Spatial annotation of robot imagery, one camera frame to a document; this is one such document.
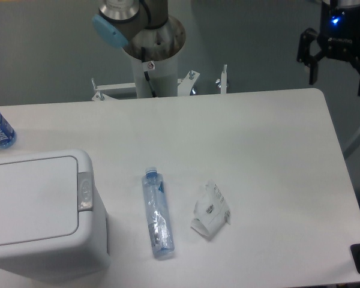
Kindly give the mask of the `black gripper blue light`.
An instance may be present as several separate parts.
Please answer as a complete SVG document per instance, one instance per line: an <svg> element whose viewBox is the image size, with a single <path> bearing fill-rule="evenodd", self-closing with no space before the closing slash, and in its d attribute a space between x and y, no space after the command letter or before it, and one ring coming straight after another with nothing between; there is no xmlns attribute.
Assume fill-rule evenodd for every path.
<svg viewBox="0 0 360 288"><path fill-rule="evenodd" d="M296 60L308 68L310 85L317 82L318 63L325 57L322 50L310 53L318 35L319 43L325 49L332 47L334 56L347 51L348 61L359 74L360 97L360 1L322 1L319 34L313 28L301 33Z"/></svg>

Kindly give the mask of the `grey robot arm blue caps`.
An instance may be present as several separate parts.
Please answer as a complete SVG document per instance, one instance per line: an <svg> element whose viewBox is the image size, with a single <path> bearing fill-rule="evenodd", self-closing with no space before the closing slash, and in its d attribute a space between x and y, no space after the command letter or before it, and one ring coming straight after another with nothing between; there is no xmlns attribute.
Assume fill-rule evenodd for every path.
<svg viewBox="0 0 360 288"><path fill-rule="evenodd" d="M137 97L190 95L199 75L190 71L178 81L186 36L182 23L169 15L167 1L99 1L92 24L105 43L130 58ZM321 2L320 29L301 34L296 57L308 68L311 85L323 58L348 62L360 76L360 1Z"/></svg>

